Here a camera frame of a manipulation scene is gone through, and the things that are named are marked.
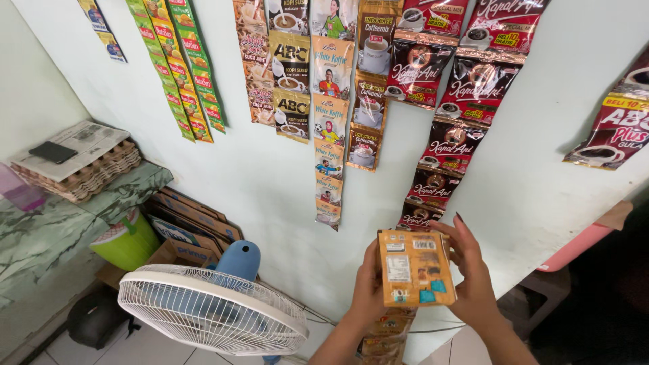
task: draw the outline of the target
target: white wall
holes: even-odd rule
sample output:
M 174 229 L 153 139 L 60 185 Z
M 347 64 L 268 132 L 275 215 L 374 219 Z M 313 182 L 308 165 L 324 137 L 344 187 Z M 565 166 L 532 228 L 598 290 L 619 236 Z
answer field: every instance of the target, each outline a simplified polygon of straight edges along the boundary
M 0 0 L 0 160 L 90 116 L 10 0 Z
M 99 0 L 128 64 L 108 59 L 75 1 L 13 1 L 94 118 L 130 131 L 147 158 L 174 173 L 173 187 L 240 225 L 262 250 L 266 281 L 323 314 L 342 316 L 365 247 L 377 229 L 397 222 L 431 112 L 390 104 L 378 170 L 346 169 L 342 223 L 334 232 L 313 221 L 313 144 L 249 122 L 230 1 L 194 0 L 230 124 L 226 136 L 214 133 L 214 145 L 180 137 L 124 2 Z M 483 245 L 498 295 L 649 178 L 649 148 L 615 172 L 561 162 L 647 41 L 649 3 L 615 4 L 550 4 L 443 219 L 462 213 Z M 611 19 L 619 24 L 609 26 Z M 423 309 L 415 327 L 452 327 L 444 318 L 451 318 L 445 308 Z M 406 362 L 418 363 L 451 334 L 410 336 Z

